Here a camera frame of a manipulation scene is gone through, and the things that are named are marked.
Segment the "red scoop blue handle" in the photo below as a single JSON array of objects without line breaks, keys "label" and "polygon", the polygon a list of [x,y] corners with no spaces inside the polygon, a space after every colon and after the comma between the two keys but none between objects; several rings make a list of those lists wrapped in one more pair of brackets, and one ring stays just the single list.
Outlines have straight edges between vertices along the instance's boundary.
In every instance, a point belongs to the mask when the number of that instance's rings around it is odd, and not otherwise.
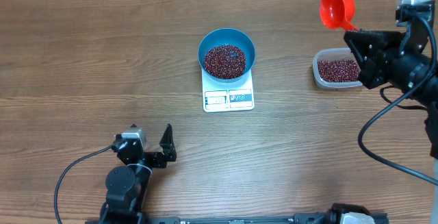
[{"label": "red scoop blue handle", "polygon": [[354,0],[321,0],[319,13],[323,25],[329,29],[359,30],[351,23],[355,15]]}]

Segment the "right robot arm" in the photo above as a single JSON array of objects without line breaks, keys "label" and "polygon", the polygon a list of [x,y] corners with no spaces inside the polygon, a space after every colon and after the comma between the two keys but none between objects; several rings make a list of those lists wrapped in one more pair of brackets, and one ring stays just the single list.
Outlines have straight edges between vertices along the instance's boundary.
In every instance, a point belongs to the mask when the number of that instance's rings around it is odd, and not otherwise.
[{"label": "right robot arm", "polygon": [[368,89],[390,83],[402,91],[402,96],[389,101],[388,106],[375,114],[360,130],[358,145],[372,159],[433,185],[437,177],[430,177],[371,152],[363,143],[368,128],[382,115],[405,99],[420,103],[410,110],[425,110],[426,134],[431,143],[430,156],[437,159],[437,46],[432,29],[414,32],[347,31],[344,40],[355,57],[359,81]]}]

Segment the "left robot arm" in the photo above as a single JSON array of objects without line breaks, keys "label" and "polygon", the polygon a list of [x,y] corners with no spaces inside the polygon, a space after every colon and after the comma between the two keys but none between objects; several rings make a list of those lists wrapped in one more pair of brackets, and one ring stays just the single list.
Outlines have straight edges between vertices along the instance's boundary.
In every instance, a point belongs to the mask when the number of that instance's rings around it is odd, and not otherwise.
[{"label": "left robot arm", "polygon": [[164,169],[177,159],[172,126],[166,126],[159,142],[161,151],[146,152],[145,144],[145,133],[136,125],[115,136],[111,150],[123,165],[107,174],[107,193],[98,224],[147,222],[142,206],[153,169]]}]

